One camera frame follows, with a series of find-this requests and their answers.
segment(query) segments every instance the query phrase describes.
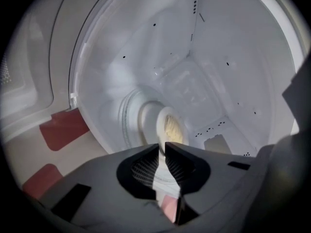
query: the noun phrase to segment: white plastic panel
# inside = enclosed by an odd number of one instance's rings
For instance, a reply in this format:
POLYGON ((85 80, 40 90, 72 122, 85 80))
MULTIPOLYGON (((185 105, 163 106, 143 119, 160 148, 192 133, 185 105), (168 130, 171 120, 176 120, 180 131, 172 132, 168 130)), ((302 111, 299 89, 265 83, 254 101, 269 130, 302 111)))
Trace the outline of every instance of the white plastic panel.
POLYGON ((51 113, 69 109, 69 71, 79 33, 98 0, 64 0, 54 23, 50 74, 54 100, 51 113))
POLYGON ((189 137, 190 145, 205 149, 205 141, 217 135, 222 135, 224 137, 232 154, 253 157, 257 155, 255 148, 226 116, 193 132, 191 137, 189 137))
POLYGON ((7 47, 5 62, 11 81, 1 86, 1 130, 5 141, 50 116, 35 114, 53 102, 50 43, 61 3, 62 0, 34 1, 7 47))
POLYGON ((73 94, 107 152, 126 148, 116 118, 122 98, 139 84, 159 89, 161 77, 189 53, 196 19, 193 4, 113 0, 95 17, 78 49, 73 94))
POLYGON ((290 134, 282 97, 295 74, 282 29, 260 0, 199 0, 193 55, 226 114, 257 150, 290 134))
POLYGON ((200 129, 223 115, 204 73, 191 58, 170 71, 160 80, 160 85, 190 131, 200 129))

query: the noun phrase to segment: red fabric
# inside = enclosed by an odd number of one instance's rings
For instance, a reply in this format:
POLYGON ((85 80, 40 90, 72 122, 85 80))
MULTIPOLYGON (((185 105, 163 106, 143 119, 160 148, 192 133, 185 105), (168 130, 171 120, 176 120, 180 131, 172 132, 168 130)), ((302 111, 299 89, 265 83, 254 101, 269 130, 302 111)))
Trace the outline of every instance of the red fabric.
POLYGON ((63 178, 63 175, 55 165, 46 164, 24 183, 22 189, 25 193, 38 200, 61 178, 63 178))
POLYGON ((64 146, 89 131, 78 109, 58 112, 52 120, 40 125, 41 133, 52 151, 59 151, 64 146))

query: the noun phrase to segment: black rectangular slot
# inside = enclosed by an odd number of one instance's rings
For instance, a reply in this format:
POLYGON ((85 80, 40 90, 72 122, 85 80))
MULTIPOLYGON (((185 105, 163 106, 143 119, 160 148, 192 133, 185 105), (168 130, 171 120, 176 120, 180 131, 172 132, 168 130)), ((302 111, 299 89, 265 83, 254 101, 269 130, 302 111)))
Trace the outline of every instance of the black rectangular slot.
POLYGON ((228 163, 228 166, 233 166, 239 169, 248 170, 251 165, 232 161, 228 163))
POLYGON ((86 198, 91 187, 76 184, 52 209, 51 211, 63 220, 71 221, 80 205, 86 198))

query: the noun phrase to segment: pink cloth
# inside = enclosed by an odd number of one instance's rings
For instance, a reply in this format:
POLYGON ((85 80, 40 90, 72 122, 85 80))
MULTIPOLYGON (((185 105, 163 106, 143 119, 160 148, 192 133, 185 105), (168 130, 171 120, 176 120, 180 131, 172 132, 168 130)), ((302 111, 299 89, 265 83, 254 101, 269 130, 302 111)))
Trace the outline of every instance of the pink cloth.
POLYGON ((165 195, 161 209, 171 222, 175 222, 178 199, 165 195))

